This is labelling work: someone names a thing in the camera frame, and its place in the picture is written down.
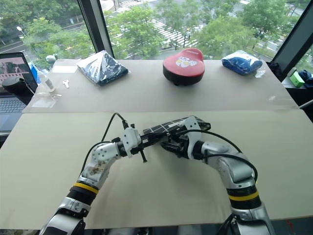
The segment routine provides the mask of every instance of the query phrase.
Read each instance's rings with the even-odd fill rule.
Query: key
[[[68,81],[68,80],[64,80],[64,81],[63,81],[63,84],[65,85],[66,88],[69,88],[69,85],[68,85],[68,84],[69,84],[69,81]]]

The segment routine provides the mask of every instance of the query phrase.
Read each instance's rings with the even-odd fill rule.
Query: white table
[[[64,112],[181,112],[212,110],[279,110],[298,106],[265,64],[256,78],[241,76],[205,60],[202,80],[193,86],[175,86],[165,79],[161,60],[121,60],[131,71],[112,83],[97,87],[75,70],[77,60],[58,60],[48,76],[62,97],[52,108],[34,107],[35,95],[25,113]],[[74,73],[66,72],[74,68]],[[62,83],[69,80],[69,89]],[[39,86],[36,93],[46,92]]]
[[[313,215],[313,126],[302,110],[122,113],[139,130],[196,115],[234,141],[259,171],[257,187],[271,219]],[[23,114],[0,150],[0,228],[39,229],[76,181],[109,113]],[[108,139],[120,136],[113,122]],[[204,140],[217,140],[205,136]],[[215,170],[178,159],[159,145],[111,168],[87,228],[222,222],[229,201]]]

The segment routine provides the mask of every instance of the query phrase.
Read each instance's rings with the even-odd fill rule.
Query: plastic bottle
[[[42,84],[48,89],[49,92],[53,92],[55,87],[51,80],[41,71],[38,71],[37,76],[41,80]]]

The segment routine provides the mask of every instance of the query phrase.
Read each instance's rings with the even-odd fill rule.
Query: green box
[[[304,84],[304,81],[302,80],[297,71],[290,76],[290,81],[293,83],[295,87],[301,87]]]

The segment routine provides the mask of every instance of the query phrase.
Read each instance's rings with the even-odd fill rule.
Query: crosswalk
[[[156,0],[141,0],[141,1],[130,0],[130,1],[124,1],[124,2],[122,2],[122,7],[132,7],[132,6],[144,4],[145,2],[151,2],[151,1],[156,1]]]
[[[168,28],[167,30],[165,30],[165,24],[155,19],[152,19],[151,22],[154,28],[160,34],[162,34],[166,39],[169,39],[171,41],[176,41],[176,38],[177,38],[177,43],[180,46],[183,46],[184,41],[185,41],[185,35],[182,35],[180,32],[177,32],[177,31],[172,32],[171,28]],[[185,47],[195,47],[197,43],[198,43],[197,40],[189,41],[188,37],[186,37]]]

